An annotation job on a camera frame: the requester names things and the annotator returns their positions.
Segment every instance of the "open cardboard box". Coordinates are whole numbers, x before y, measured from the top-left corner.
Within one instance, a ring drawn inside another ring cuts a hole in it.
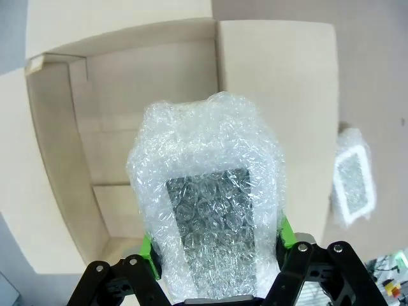
[[[29,60],[25,75],[26,84],[17,74],[9,83],[0,79],[10,96],[27,86],[28,96],[18,100],[29,108],[17,115],[32,117],[31,123],[4,116],[20,141],[10,140],[2,158],[23,165],[8,168],[18,179],[4,184],[14,200],[2,213],[38,273],[82,273],[91,261],[114,264],[140,245],[143,223],[125,164],[145,107],[221,90],[260,107],[285,150],[288,219],[295,231],[320,241],[337,135],[332,26],[154,22],[43,52]],[[310,180],[311,173],[319,177]],[[25,195],[17,195],[21,184],[29,185]]]

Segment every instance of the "floor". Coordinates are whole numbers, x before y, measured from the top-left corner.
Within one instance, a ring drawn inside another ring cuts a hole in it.
[[[0,0],[0,73],[25,63],[26,6],[27,0]],[[218,20],[286,19],[335,25],[340,118],[358,126],[371,146],[379,204],[371,220],[349,231],[328,226],[325,240],[351,242],[364,258],[377,257],[373,256],[377,244],[393,250],[406,247],[408,242],[397,233],[408,210],[408,1],[215,0],[213,7]],[[36,275],[1,215],[0,245],[0,271],[22,293],[23,305],[66,303],[79,276]]]

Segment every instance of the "silver bolt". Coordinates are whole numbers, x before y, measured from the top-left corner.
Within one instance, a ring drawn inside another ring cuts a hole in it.
[[[306,252],[306,251],[307,251],[307,245],[305,245],[305,244],[300,244],[300,245],[298,246],[298,250],[299,250],[300,252]]]
[[[343,248],[342,248],[342,246],[341,246],[340,244],[336,244],[336,245],[334,246],[333,250],[334,250],[336,253],[340,253],[340,252],[343,251]]]

